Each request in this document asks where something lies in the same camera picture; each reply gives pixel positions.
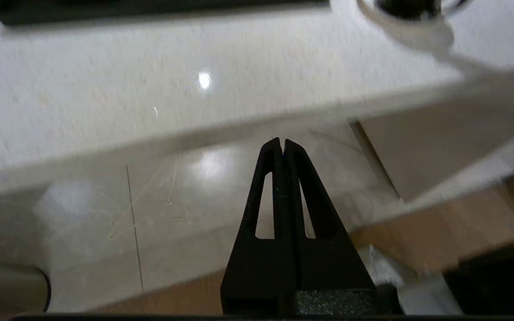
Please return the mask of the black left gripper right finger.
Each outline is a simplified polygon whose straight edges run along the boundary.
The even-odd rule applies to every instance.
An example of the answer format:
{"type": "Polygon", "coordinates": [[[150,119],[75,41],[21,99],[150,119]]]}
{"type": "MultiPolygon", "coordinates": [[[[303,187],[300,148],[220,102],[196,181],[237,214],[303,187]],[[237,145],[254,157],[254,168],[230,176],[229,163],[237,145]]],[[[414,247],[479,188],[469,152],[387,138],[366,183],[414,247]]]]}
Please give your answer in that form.
{"type": "Polygon", "coordinates": [[[286,140],[284,165],[300,289],[375,292],[375,285],[306,150],[286,140]]]}

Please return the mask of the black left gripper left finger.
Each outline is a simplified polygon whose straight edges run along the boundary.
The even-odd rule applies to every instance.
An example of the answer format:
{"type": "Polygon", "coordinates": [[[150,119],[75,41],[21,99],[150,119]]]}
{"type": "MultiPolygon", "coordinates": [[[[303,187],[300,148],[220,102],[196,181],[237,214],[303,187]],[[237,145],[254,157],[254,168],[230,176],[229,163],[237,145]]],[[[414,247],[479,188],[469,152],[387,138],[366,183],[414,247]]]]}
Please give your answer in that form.
{"type": "Polygon", "coordinates": [[[230,259],[220,287],[225,315],[289,315],[296,289],[294,238],[287,175],[280,139],[265,143],[259,152],[230,259]],[[265,177],[271,174],[274,237],[256,236],[265,177]]]}

